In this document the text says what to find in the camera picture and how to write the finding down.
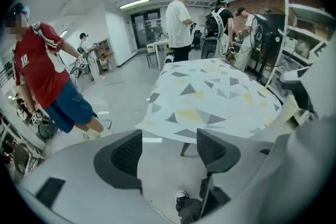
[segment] desk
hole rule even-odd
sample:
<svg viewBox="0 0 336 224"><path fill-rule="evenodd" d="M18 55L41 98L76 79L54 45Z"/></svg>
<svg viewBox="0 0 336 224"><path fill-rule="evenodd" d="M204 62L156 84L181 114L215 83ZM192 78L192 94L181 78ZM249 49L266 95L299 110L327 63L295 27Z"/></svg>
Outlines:
<svg viewBox="0 0 336 224"><path fill-rule="evenodd" d="M219 59L166 63L136 128L196 144L198 128L250 137L269 126L280 111L275 95Z"/></svg>
<svg viewBox="0 0 336 224"><path fill-rule="evenodd" d="M168 44L169 44L168 39L159 40L159 41L156 41L156 42L153 43L154 48L155 48L155 53L156 53L156 59L158 60L157 65L159 66L160 70L162 69L162 67L161 67L161 63L160 63L158 46L164 46L164 45L168 45Z"/></svg>

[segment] black pants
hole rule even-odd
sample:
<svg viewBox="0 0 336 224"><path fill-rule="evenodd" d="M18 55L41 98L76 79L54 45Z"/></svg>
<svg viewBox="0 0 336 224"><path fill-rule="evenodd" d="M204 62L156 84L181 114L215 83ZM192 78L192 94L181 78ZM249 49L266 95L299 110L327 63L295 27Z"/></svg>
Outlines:
<svg viewBox="0 0 336 224"><path fill-rule="evenodd" d="M173 48L174 62L188 61L189 59L189 46L182 48Z"/></svg>
<svg viewBox="0 0 336 224"><path fill-rule="evenodd" d="M194 198L181 198L176 204L181 224L190 224L199 220L201 216L202 202Z"/></svg>

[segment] gray floor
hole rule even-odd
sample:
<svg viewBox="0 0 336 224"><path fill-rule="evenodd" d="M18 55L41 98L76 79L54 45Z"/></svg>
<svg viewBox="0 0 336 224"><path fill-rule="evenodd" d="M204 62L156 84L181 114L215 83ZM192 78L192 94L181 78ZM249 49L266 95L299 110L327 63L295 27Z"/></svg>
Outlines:
<svg viewBox="0 0 336 224"><path fill-rule="evenodd" d="M200 51L192 51L190 59L199 59L200 55ZM159 74L154 57L148 68L146 55L140 54L122 68L107 74L105 80L91 84L82 94L102 120L113 121L113 133L133 130L146 114L148 98ZM143 136L154 137L146 132ZM50 156L83 141L82 131L76 128L69 134L58 133L46 145L45 154ZM184 157L180 157L181 148L182 143L164 138L161 143L143 143L138 165L144 198L174 223L180 223L175 210L175 193L182 188L191 197L198 198L201 179L206 176L196 146L191 145Z"/></svg>

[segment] backpack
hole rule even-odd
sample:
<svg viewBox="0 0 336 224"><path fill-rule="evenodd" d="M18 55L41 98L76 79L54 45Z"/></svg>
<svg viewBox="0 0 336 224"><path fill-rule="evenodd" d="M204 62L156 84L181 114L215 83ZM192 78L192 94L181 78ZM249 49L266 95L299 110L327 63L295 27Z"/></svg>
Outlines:
<svg viewBox="0 0 336 224"><path fill-rule="evenodd" d="M225 8L220 8L217 12L214 10L210 12L205 19L205 26L208 30L208 36L220 37L226 30L227 24L224 27L223 20L220 13Z"/></svg>

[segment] fan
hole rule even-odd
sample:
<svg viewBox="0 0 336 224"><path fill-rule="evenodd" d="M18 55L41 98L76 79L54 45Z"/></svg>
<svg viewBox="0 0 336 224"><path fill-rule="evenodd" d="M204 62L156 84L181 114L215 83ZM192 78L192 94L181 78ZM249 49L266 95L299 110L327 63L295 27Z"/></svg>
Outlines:
<svg viewBox="0 0 336 224"><path fill-rule="evenodd" d="M254 70L261 63L257 77L258 81L265 67L272 69L285 65L287 61L291 61L291 56L294 54L296 48L295 46L287 48L285 39L283 46L286 46L287 56L284 56L277 62L284 37L283 28L285 19L288 20L288 25L293 25L290 18L286 18L283 11L272 7L261 10L253 18L250 29L251 58L256 61Z"/></svg>

